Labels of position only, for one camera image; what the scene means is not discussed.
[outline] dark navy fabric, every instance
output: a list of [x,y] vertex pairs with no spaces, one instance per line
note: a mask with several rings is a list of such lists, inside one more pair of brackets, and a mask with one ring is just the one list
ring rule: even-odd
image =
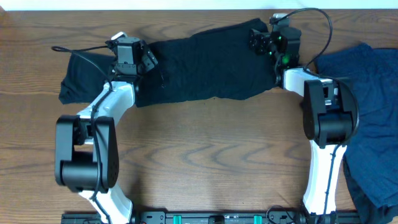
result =
[[361,44],[320,57],[317,68],[352,80],[360,123],[345,153],[347,184],[364,223],[387,223],[398,215],[398,50]]

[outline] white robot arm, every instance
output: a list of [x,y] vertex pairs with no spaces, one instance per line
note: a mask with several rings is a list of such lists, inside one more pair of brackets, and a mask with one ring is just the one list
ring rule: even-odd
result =
[[[76,116],[61,116],[57,121],[55,178],[59,185],[67,186],[71,191],[78,192],[98,211],[103,223],[132,223],[138,224],[133,213],[133,203],[123,194],[117,183],[119,158],[116,144],[115,125],[118,124],[126,110],[134,105],[134,81],[137,74],[143,74],[156,66],[157,61],[152,52],[145,48],[145,44],[133,37],[127,37],[120,32],[112,38],[117,41],[114,52],[118,61],[114,65],[116,74],[110,83],[104,85],[101,94]],[[265,214],[237,214],[237,222],[247,223],[242,218],[249,215],[254,224],[261,224],[266,218],[270,223],[317,223],[322,219],[325,223],[334,223],[336,217],[335,190],[338,170],[346,150],[346,140],[355,132],[358,126],[358,107],[356,100],[344,80],[334,78],[320,78],[318,75],[298,68],[298,45],[301,32],[289,27],[289,22],[280,21],[271,33],[251,31],[250,46],[258,54],[269,53],[275,63],[276,83],[285,90],[295,92],[303,97],[303,127],[306,137],[310,140],[311,166],[307,190],[303,196],[303,206],[300,212],[292,218],[281,213],[274,213],[279,221],[272,221],[269,212]],[[141,60],[146,61],[148,67],[137,65],[137,59],[132,54],[131,47],[141,44],[145,54]],[[92,117],[93,108],[98,108]],[[92,133],[91,120],[95,120],[95,133]],[[94,137],[98,138],[101,166],[98,165],[96,149],[90,152],[78,152],[74,145],[93,144]],[[182,217],[186,223],[224,224],[225,214],[213,219],[212,214],[194,213],[188,215],[154,213],[161,217],[165,224],[182,224]],[[357,223],[350,219],[347,223]]]

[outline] table surface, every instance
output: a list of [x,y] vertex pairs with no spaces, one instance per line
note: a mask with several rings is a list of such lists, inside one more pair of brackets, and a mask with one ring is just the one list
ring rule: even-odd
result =
[[[102,45],[123,30],[147,42],[188,37],[275,12],[0,12],[0,223],[59,223],[92,206],[54,179],[55,122],[86,104],[58,100],[71,49]],[[367,42],[398,46],[398,11],[327,11],[334,33],[326,52]],[[319,52],[328,26],[297,14],[302,62]],[[105,50],[99,53],[108,54]],[[297,207],[307,186],[310,145],[300,97],[273,89],[244,101],[209,100],[128,110],[117,126],[121,188],[141,208],[265,210]],[[354,209],[340,170],[336,205]]]

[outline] black cable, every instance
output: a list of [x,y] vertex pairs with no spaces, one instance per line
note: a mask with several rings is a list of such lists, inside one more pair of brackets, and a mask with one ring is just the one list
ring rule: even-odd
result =
[[108,223],[112,224],[109,215],[106,213],[106,211],[100,205],[100,203],[98,202],[98,200],[96,198],[96,196],[98,194],[98,191],[100,190],[100,185],[101,185],[102,162],[101,162],[101,154],[100,154],[100,144],[98,143],[98,137],[97,137],[97,131],[96,131],[95,113],[97,112],[97,109],[100,106],[100,104],[113,91],[113,86],[112,86],[111,79],[107,76],[107,74],[95,62],[93,62],[92,60],[86,58],[81,53],[79,53],[79,52],[82,52],[82,51],[100,49],[100,48],[104,48],[104,46],[92,47],[92,48],[80,49],[80,50],[70,50],[70,49],[67,49],[65,47],[59,47],[59,46],[51,47],[51,49],[56,51],[56,52],[69,52],[69,53],[75,54],[75,55],[81,57],[82,59],[86,60],[87,62],[91,63],[92,65],[94,65],[94,67],[96,67],[101,72],[101,74],[105,77],[105,79],[107,80],[107,82],[109,84],[109,90],[94,104],[94,106],[91,109],[90,123],[91,123],[91,134],[93,135],[93,142],[94,142],[94,146],[95,146],[95,153],[96,153],[96,156],[97,156],[97,181],[96,181],[96,186],[95,186],[95,189],[94,189],[94,193],[90,197],[90,200],[94,201],[94,203],[97,205],[97,207],[106,216],[106,219],[108,220]]
[[[74,51],[84,52],[84,51],[103,49],[103,48],[108,48],[108,46],[104,45],[104,46],[90,47],[87,49],[76,49]],[[69,49],[65,49],[64,47],[59,47],[59,46],[52,46],[51,49],[56,52],[70,52]]]
[[282,58],[282,55],[280,55],[280,56],[277,58],[277,60],[276,60],[276,62],[275,62],[275,65],[274,65],[274,73],[275,73],[275,77],[276,77],[276,79],[275,79],[275,84],[277,84],[277,83],[280,81],[280,78],[278,78],[278,77],[281,76],[281,74],[280,74],[280,72],[278,71],[278,66],[279,66],[279,64],[280,64],[281,58]]
[[268,210],[267,210],[267,212],[266,212],[266,218],[268,218],[268,220],[269,220],[272,224],[276,224],[276,223],[273,222],[273,221],[269,218],[269,212],[270,212],[273,208],[275,208],[275,207],[279,207],[279,208],[283,209],[283,210],[286,212],[287,216],[294,222],[294,219],[293,219],[292,216],[287,212],[287,210],[286,210],[285,207],[283,207],[283,206],[281,206],[281,205],[273,205],[273,206],[271,206],[270,208],[268,208]]
[[343,82],[341,80],[331,78],[331,77],[325,77],[325,78],[337,80],[340,85],[344,85],[349,90],[351,97],[354,99],[354,104],[355,104],[355,108],[356,108],[356,124],[355,124],[352,132],[349,134],[349,136],[342,143],[336,145],[333,150],[333,153],[331,154],[331,164],[330,164],[330,171],[329,171],[329,178],[328,178],[328,186],[326,187],[326,192],[325,192],[326,195],[325,195],[325,207],[323,208],[323,215],[322,215],[323,217],[326,215],[326,209],[327,209],[327,205],[328,205],[329,190],[330,190],[330,184],[331,184],[331,177],[332,177],[332,173],[333,173],[333,166],[335,163],[336,151],[340,146],[346,146],[349,143],[349,141],[355,135],[355,133],[357,132],[358,127],[359,127],[359,105],[358,105],[358,101],[357,101],[356,97],[354,96],[354,93],[351,91],[351,88],[345,82]]
[[105,77],[106,81],[109,83],[109,86],[112,87],[111,79],[107,76],[107,74],[95,62],[93,62],[92,60],[90,60],[90,59],[86,58],[84,55],[82,55],[80,53],[81,50],[70,50],[65,47],[60,47],[60,46],[52,46],[51,50],[56,51],[56,52],[69,52],[71,54],[75,54],[75,55],[81,57],[82,59],[86,60],[90,64],[94,65],[94,67],[96,67],[101,72],[101,74]]
[[299,13],[299,12],[305,12],[305,11],[318,11],[318,12],[322,13],[322,14],[328,19],[329,30],[330,30],[330,31],[329,31],[328,42],[327,42],[326,45],[323,47],[323,49],[318,53],[318,55],[315,56],[314,58],[312,58],[311,61],[309,61],[309,63],[307,63],[307,64],[304,66],[304,69],[307,69],[307,68],[310,66],[310,64],[311,64],[312,62],[314,62],[319,56],[321,56],[321,55],[325,52],[325,50],[328,48],[328,46],[329,46],[329,44],[330,44],[331,36],[332,36],[332,34],[333,34],[333,25],[331,24],[331,19],[330,19],[329,15],[328,15],[325,11],[323,11],[323,10],[321,10],[321,9],[309,7],[309,8],[303,8],[303,9],[297,9],[297,10],[295,10],[295,11],[293,11],[293,12],[287,14],[286,16],[284,16],[284,17],[282,17],[282,18],[280,18],[280,19],[275,20],[273,23],[277,23],[277,22],[281,21],[282,19],[285,19],[285,18],[287,18],[287,17],[289,17],[289,16],[291,16],[291,15],[294,15],[294,14]]

